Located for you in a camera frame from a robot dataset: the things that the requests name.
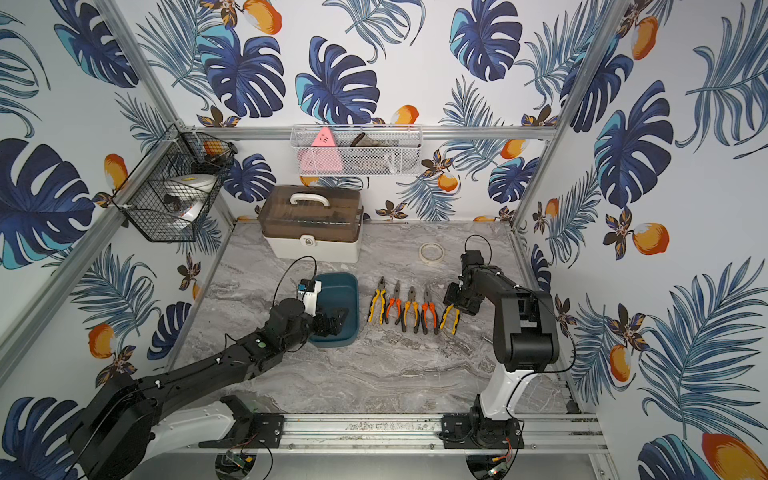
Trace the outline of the yellow black pliers small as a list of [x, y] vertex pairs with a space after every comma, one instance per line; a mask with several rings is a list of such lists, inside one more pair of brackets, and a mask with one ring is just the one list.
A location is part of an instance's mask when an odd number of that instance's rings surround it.
[[455, 304], [449, 304], [443, 310], [439, 323], [439, 329], [448, 331], [451, 335], [455, 335], [457, 333], [460, 320], [461, 310]]

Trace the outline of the yellow black large pliers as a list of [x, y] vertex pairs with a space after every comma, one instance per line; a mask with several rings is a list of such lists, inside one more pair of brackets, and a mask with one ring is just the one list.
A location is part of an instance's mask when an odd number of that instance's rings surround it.
[[416, 288], [411, 286], [408, 289], [407, 299], [403, 307], [403, 313], [401, 314], [401, 331], [403, 333], [411, 328], [414, 333], [417, 333], [420, 325], [420, 311], [419, 303], [416, 298]]

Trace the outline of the orange black needle pliers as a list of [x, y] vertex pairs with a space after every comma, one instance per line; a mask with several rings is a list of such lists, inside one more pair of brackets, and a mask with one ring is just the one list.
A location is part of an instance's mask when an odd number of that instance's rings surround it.
[[385, 318], [384, 318], [385, 324], [390, 323], [390, 317], [391, 317], [392, 311], [395, 311], [394, 320], [393, 320], [394, 324], [398, 325], [401, 322], [402, 303], [400, 298], [400, 287], [401, 287], [401, 283], [400, 281], [397, 281], [395, 283], [393, 292], [388, 297], [388, 304], [385, 309]]

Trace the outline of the yellow black combination pliers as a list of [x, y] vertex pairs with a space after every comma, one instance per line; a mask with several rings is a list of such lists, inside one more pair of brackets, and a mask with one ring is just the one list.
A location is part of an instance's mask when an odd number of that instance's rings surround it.
[[386, 314], [386, 302], [386, 280], [384, 276], [381, 276], [378, 280], [374, 295], [370, 302], [369, 313], [367, 317], [368, 323], [384, 323], [384, 317]]

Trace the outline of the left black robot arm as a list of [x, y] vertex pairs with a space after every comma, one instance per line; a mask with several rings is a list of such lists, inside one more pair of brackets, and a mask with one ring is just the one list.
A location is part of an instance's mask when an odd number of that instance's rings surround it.
[[312, 335], [339, 334], [348, 315], [342, 307], [310, 315], [302, 301], [284, 299], [270, 309], [264, 326], [217, 354], [158, 375], [112, 377], [67, 436], [74, 463], [87, 479], [124, 478], [143, 460], [152, 428], [166, 417], [216, 390], [263, 374]]

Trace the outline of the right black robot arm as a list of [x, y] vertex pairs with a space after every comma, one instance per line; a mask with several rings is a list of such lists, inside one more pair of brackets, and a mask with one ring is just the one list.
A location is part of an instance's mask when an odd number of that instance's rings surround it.
[[485, 261], [478, 250], [461, 255], [458, 282], [447, 287], [437, 327], [456, 332], [463, 315], [476, 315], [484, 301], [494, 306], [491, 380], [466, 415], [443, 416], [446, 448], [513, 449], [523, 446], [524, 423], [517, 404], [529, 383], [547, 372], [560, 354], [553, 297], [531, 290]]

